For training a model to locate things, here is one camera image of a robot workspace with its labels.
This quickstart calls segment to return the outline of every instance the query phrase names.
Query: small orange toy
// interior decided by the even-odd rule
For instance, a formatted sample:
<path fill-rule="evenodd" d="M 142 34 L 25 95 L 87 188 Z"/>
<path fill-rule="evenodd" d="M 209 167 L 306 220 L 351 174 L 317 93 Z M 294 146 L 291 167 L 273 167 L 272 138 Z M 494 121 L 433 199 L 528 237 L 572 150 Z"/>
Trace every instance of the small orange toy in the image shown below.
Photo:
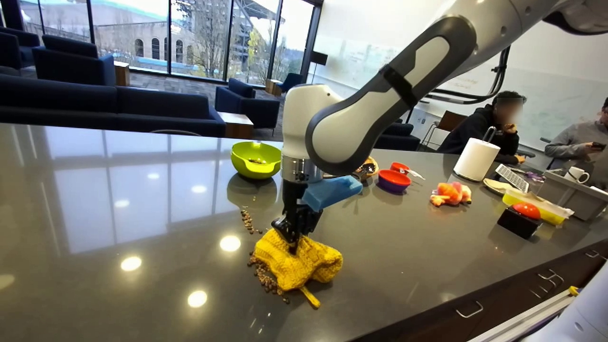
<path fill-rule="evenodd" d="M 433 195 L 431 203 L 435 207 L 441 205 L 460 205 L 460 203 L 471 203 L 471 188 L 463 186 L 460 182 L 439 182 Z"/>

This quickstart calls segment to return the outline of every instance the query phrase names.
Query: reflective table surface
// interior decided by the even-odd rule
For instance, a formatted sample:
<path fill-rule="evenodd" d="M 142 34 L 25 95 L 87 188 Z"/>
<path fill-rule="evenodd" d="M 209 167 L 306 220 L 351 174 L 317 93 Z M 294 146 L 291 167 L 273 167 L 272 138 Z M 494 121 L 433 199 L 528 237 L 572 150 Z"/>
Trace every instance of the reflective table surface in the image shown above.
<path fill-rule="evenodd" d="M 608 237 L 606 218 L 496 226 L 479 184 L 467 207 L 433 207 L 452 155 L 376 150 L 425 176 L 405 195 L 374 184 L 329 207 L 315 239 L 344 252 L 332 285 L 287 302 L 247 267 L 281 212 L 281 178 L 251 184 L 237 140 L 0 125 L 0 340 L 348 340 Z"/>

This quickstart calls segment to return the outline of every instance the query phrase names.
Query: green bowl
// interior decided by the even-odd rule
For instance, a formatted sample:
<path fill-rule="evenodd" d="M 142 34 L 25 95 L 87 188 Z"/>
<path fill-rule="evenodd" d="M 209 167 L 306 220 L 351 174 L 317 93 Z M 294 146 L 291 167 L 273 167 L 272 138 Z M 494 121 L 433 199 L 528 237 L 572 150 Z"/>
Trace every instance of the green bowl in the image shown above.
<path fill-rule="evenodd" d="M 281 169 L 281 150 L 256 140 L 235 142 L 230 159 L 245 178 L 272 178 Z"/>

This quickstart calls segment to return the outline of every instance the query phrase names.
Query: person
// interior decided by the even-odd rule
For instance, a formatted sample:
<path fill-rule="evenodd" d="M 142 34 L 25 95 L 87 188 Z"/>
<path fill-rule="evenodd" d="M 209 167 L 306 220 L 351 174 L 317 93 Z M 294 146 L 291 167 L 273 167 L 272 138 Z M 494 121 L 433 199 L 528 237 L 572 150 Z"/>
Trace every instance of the person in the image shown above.
<path fill-rule="evenodd" d="M 471 115 L 462 119 L 448 136 L 441 142 L 437 152 L 443 153 L 462 153 L 467 140 L 471 136 L 484 138 L 488 127 L 492 125 L 492 104 L 477 108 Z M 490 138 L 492 144 L 500 146 L 496 161 L 507 165 L 519 165 L 526 157 L 517 153 L 519 148 L 519 134 L 515 125 L 498 125 L 494 136 Z"/>
<path fill-rule="evenodd" d="M 566 127 L 547 146 L 545 153 L 555 157 L 551 169 L 585 169 L 589 184 L 608 188 L 608 96 L 595 121 Z"/>

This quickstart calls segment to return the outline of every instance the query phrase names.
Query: yellow sponge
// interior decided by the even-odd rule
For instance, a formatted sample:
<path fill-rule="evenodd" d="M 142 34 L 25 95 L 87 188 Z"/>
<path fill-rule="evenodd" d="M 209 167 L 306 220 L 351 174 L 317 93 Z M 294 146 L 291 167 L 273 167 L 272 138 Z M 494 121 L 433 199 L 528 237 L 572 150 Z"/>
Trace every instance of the yellow sponge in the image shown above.
<path fill-rule="evenodd" d="M 273 228 L 254 243 L 253 258 L 266 264 L 281 290 L 300 288 L 308 279 L 329 283 L 344 264 L 340 250 L 308 235 L 300 237 L 296 254 L 291 254 L 287 241 Z"/>

